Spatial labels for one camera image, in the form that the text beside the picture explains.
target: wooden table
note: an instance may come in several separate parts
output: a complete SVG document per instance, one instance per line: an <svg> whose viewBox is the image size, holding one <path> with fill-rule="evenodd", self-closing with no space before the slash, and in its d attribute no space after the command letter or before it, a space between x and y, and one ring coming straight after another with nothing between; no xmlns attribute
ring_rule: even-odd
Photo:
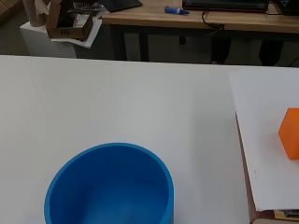
<svg viewBox="0 0 299 224"><path fill-rule="evenodd" d="M147 35L208 35L210 27L202 21L202 11L190 10L190 15L166 14L165 6L181 7L181 0L141 0L143 7L106 13L103 23L112 29L116 60L126 60L124 33L137 33L140 40L141 60L149 59ZM269 5L269 14L278 14ZM246 39L279 39L297 41L299 17L266 15L263 13L209 12L206 21L225 24L225 29L213 36L229 36Z"/></svg>

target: bowl rim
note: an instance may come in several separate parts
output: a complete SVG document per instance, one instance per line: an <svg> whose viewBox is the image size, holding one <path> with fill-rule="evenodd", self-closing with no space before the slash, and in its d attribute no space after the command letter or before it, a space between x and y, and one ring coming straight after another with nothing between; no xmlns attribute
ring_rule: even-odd
<svg viewBox="0 0 299 224"><path fill-rule="evenodd" d="M61 174L64 172L64 170L69 167L74 161L78 160L80 157L84 156L87 153L90 153L92 151L101 149L101 148L105 148L105 147L131 147L137 150L140 150L144 153L146 153L147 155L151 156L154 160L156 160L158 162L158 164L160 165L160 167L162 168L162 170L164 171L164 174L166 176L167 179L167 183L168 183L168 202L167 202L167 207L165 209L164 215L161 219L160 224L166 224L169 223L169 221L173 218L173 212L174 212L174 185L173 185L173 181L172 181L172 177L167 169L167 167L165 166L165 164L163 163L163 161L161 161L161 159L156 156L153 152L149 151L148 149L144 148L144 147L140 147L131 143L106 143L106 144L102 144L99 146L95 146L95 147L91 147L89 149L86 149L82 152L80 152L77 156L73 157L70 161L68 161L59 171L58 173L55 175L55 177L52 179L52 181L50 182L50 186L48 188L47 194L46 194L46 198L45 198L45 204L44 204L44 216L45 216L45 221L46 224L52 224L51 220L50 220L50 196L52 194L53 188L56 185L56 182L58 181L58 179L60 178Z"/></svg>

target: cardboard box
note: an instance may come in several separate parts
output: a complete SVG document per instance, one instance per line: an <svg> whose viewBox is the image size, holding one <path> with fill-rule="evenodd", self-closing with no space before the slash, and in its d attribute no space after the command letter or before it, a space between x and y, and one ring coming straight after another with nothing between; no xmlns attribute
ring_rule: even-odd
<svg viewBox="0 0 299 224"><path fill-rule="evenodd" d="M67 11L72 7L72 5L73 1L63 0L61 4L57 4L51 0L50 12L46 25L49 38L72 38L84 40L89 36L93 27L93 16L91 14L89 14L89 18L82 27L59 27L60 17L67 15L67 13L69 13Z"/></svg>
<svg viewBox="0 0 299 224"><path fill-rule="evenodd" d="M2 3L7 8L12 8L15 5L17 5L21 0L0 0L0 3Z"/></svg>
<svg viewBox="0 0 299 224"><path fill-rule="evenodd" d="M0 25L22 8L21 0L0 0Z"/></svg>

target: table leg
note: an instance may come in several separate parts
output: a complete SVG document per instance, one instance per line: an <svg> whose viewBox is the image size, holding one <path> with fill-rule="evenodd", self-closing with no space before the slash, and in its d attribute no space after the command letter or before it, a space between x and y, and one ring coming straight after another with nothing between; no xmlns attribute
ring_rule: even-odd
<svg viewBox="0 0 299 224"><path fill-rule="evenodd" d="M114 52L114 60L127 61L124 32L118 29L117 27L111 25L111 37Z"/></svg>
<svg viewBox="0 0 299 224"><path fill-rule="evenodd" d="M148 35L139 34L139 46L140 46L140 60L141 62L149 61L149 39Z"/></svg>
<svg viewBox="0 0 299 224"><path fill-rule="evenodd" d="M179 44L185 45L186 44L186 36L180 36L179 37Z"/></svg>

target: laptop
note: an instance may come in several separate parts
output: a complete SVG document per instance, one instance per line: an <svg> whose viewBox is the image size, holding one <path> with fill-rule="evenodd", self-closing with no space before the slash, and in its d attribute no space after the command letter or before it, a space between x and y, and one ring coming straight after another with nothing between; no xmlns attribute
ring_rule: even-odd
<svg viewBox="0 0 299 224"><path fill-rule="evenodd" d="M182 0L183 8L206 11L265 12L269 0Z"/></svg>

